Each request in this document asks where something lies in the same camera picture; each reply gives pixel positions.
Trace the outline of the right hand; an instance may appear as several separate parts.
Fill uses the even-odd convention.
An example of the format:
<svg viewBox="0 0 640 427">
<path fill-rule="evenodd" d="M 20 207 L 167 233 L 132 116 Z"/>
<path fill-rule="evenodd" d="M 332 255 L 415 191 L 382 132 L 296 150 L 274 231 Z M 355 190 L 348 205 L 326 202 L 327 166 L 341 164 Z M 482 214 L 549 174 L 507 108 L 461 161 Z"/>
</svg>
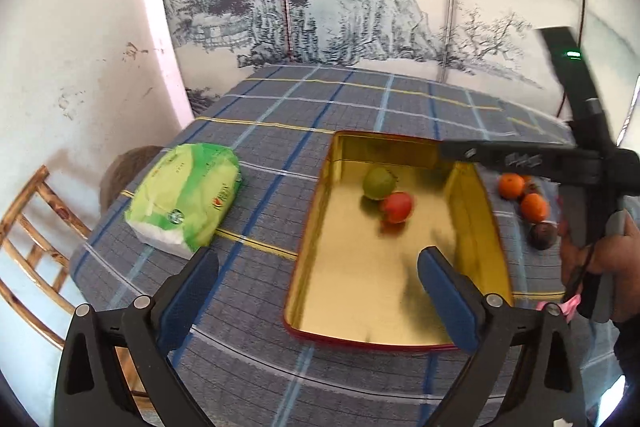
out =
<svg viewBox="0 0 640 427">
<path fill-rule="evenodd" d="M 560 221 L 558 231 L 561 237 L 561 281 L 567 287 L 570 274 L 577 265 L 585 263 L 589 249 L 579 249 L 573 244 L 570 226 L 565 219 Z M 588 272 L 613 275 L 614 322 L 624 323 L 639 314 L 639 229 L 628 212 L 625 212 L 624 233 L 605 237 L 596 244 Z"/>
</svg>

